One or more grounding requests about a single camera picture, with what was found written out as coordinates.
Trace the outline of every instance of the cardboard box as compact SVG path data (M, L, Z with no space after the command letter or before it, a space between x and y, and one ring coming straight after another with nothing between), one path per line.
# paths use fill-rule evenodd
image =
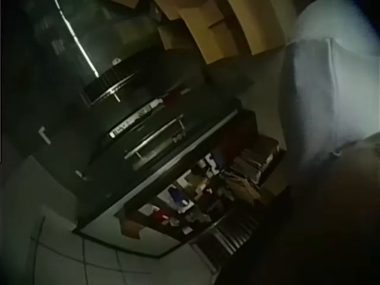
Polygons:
M205 0L154 0L169 20L180 19L179 10L197 7Z
M111 1L134 9L134 8L136 8L136 6L140 0L111 0Z
M251 54L285 44L285 36L270 0L228 0Z
M207 64L239 54L232 32L213 0L179 10Z

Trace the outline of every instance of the person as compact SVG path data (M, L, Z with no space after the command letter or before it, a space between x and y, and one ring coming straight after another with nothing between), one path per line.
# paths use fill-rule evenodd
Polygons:
M292 210L216 284L378 284L378 36L352 1L319 0L300 15L285 53L280 116Z

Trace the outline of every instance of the white floor tile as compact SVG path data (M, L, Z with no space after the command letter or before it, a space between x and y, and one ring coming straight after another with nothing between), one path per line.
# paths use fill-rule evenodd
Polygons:
M157 266L158 260L118 252L123 271L151 273Z
M36 285L86 284L82 263L62 257L42 246L37 250L35 275Z
M153 275L144 275L144 274L130 274L123 273L124 278L127 284L130 285L152 285L157 284L155 282Z
M123 275L117 271L88 265L87 276L88 285L124 285Z
M89 240L85 240L85 261L95 265L119 269L116 251L102 245L98 245Z
M82 238L46 219L40 242L71 258L83 260Z
M25 284L32 284L32 276L33 276L33 263L34 263L34 254L36 249L36 242L30 240L28 255L25 262L25 274L24 274L24 282Z

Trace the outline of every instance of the wall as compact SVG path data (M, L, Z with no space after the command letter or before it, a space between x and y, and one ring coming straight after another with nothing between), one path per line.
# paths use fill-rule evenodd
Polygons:
M84 240L43 217L30 236L25 284L155 284L158 262Z
M75 197L32 157L13 171L1 195L2 270L12 284L22 284L29 236L44 212L65 230L75 227Z

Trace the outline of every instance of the oven door handle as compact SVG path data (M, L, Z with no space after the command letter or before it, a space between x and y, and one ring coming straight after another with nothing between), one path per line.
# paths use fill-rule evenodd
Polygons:
M182 118L183 118L183 114L179 115L177 118L171 120L170 122L168 122L167 124L163 125L158 131L156 131L153 135L151 135L150 137L148 137L146 140L144 140L143 142L141 142L138 146L136 146L133 150L129 151L128 153L126 153L126 155L124 156L124 159L127 160L129 159L131 156L133 156L134 154L136 154L139 158L142 158L142 156L138 153L143 147L145 147L148 143L150 143L152 140L154 140L156 137L158 137L162 132L164 132L166 129L168 129L168 127L172 126L173 124L175 124L176 122L179 122L180 124L180 127L182 128L183 131L185 131L185 126L183 125L182 123Z

